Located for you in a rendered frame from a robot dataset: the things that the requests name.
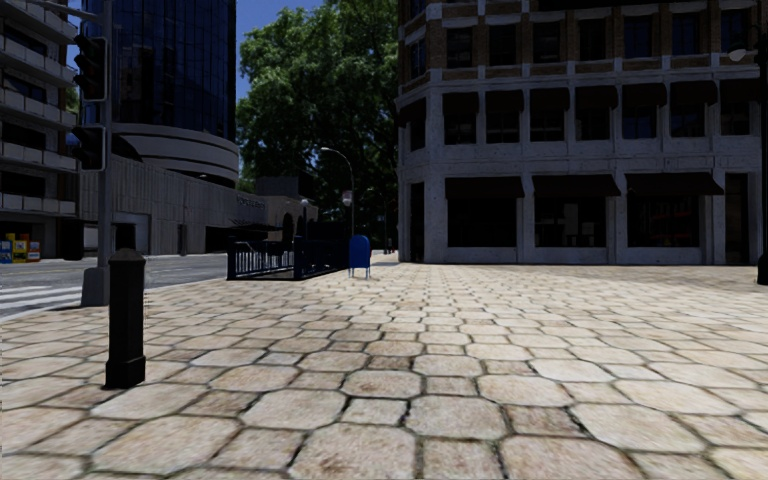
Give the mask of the blue letter box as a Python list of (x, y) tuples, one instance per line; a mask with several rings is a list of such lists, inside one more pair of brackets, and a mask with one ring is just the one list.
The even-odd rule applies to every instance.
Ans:
[(353, 235), (349, 240), (348, 276), (353, 277), (356, 269), (365, 271), (365, 278), (370, 275), (371, 247), (369, 239), (360, 234)]

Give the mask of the grey street lamp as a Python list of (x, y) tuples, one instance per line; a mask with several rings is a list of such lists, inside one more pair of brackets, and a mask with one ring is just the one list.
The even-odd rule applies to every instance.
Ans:
[(351, 231), (351, 235), (354, 236), (355, 235), (355, 177), (354, 177), (354, 171), (353, 171), (352, 165), (349, 159), (342, 152), (336, 149), (321, 146), (320, 151), (332, 153), (334, 155), (339, 156), (346, 163), (348, 167), (349, 177), (350, 177), (350, 190), (349, 190), (349, 195), (343, 198), (343, 203), (345, 206), (350, 208), (350, 222), (351, 222), (350, 231)]

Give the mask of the low tan building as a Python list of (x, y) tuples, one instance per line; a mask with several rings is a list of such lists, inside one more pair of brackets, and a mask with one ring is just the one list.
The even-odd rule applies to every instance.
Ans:
[(266, 204), (267, 240), (291, 243), (296, 234), (303, 236), (306, 226), (318, 220), (314, 177), (309, 173), (259, 177), (255, 193)]

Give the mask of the dark stairway railing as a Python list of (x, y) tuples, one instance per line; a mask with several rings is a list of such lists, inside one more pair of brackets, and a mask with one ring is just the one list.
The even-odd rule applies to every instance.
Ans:
[(250, 279), (288, 273), (301, 280), (347, 267), (347, 228), (342, 222), (318, 222), (310, 218), (310, 202), (299, 202), (298, 222), (283, 224), (283, 238), (238, 240), (227, 245), (227, 278)]

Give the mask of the trees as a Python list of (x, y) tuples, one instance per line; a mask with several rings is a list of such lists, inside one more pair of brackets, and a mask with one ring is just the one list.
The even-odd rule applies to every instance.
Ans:
[(397, 222), (397, 0), (323, 0), (284, 8), (246, 33), (240, 68), (249, 89), (236, 105), (243, 186), (267, 176), (314, 177), (325, 221), (345, 221), (355, 177), (355, 230), (373, 245)]

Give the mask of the brick and stone building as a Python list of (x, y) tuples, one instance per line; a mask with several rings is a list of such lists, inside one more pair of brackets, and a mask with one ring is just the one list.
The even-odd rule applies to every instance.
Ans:
[(399, 254), (752, 264), (768, 0), (397, 0)]

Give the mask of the glass tower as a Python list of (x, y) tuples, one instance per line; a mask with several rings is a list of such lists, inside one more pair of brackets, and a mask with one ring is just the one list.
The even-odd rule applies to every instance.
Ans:
[(149, 254), (263, 240), (237, 190), (236, 0), (82, 0), (112, 7), (112, 246)]

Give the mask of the traffic light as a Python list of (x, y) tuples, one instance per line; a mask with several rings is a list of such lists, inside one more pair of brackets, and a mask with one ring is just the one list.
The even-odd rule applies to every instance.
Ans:
[(112, 254), (112, 153), (111, 43), (113, 36), (113, 0), (101, 0), (99, 14), (77, 10), (51, 0), (29, 0), (47, 10), (78, 17), (100, 27), (98, 36), (80, 33), (75, 38), (79, 53), (75, 63), (79, 73), (75, 83), (83, 101), (99, 111), (97, 123), (83, 124), (73, 130), (80, 146), (73, 150), (75, 158), (87, 171), (98, 173), (98, 250), (97, 264), (84, 272), (81, 305), (107, 306), (110, 302), (108, 258)]

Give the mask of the pale concrete building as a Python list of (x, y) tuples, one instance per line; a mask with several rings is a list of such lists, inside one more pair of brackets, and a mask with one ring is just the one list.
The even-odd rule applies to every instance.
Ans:
[(27, 236), (44, 258), (61, 256), (79, 221), (78, 166), (66, 145), (76, 33), (61, 13), (0, 0), (0, 239)]

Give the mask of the short dark post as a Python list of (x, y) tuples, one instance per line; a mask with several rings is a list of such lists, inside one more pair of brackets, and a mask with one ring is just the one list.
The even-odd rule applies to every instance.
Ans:
[(120, 249), (109, 259), (109, 355), (105, 389), (130, 388), (144, 381), (143, 293), (146, 259)]

